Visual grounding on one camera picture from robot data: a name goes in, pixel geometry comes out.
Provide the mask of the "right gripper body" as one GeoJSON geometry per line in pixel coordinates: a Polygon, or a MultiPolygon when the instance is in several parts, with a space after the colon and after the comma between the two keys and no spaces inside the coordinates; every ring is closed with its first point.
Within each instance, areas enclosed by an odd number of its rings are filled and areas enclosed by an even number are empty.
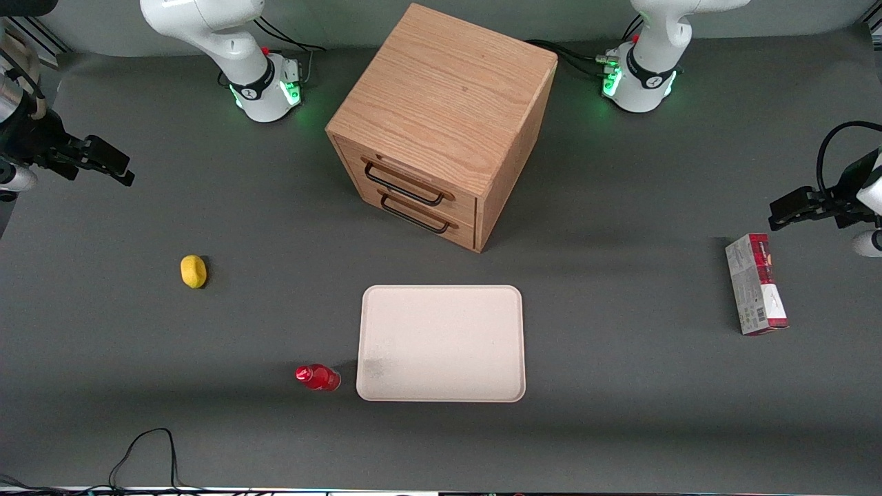
{"type": "Polygon", "coordinates": [[[18,195],[38,182],[31,167],[43,167],[70,181],[84,169],[82,142],[69,135],[54,111],[41,119],[28,115],[30,105],[16,109],[2,104],[1,189],[3,195],[18,195]]]}

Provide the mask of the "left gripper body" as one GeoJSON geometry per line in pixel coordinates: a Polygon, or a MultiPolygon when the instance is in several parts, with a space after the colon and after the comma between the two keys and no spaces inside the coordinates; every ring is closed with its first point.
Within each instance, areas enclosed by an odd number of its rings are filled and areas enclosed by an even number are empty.
{"type": "Polygon", "coordinates": [[[852,249],[866,258],[881,257],[881,157],[880,149],[872,150],[854,161],[841,173],[836,185],[824,183],[825,149],[819,151],[817,180],[820,192],[837,227],[847,228],[857,223],[872,223],[852,238],[852,249]]]}

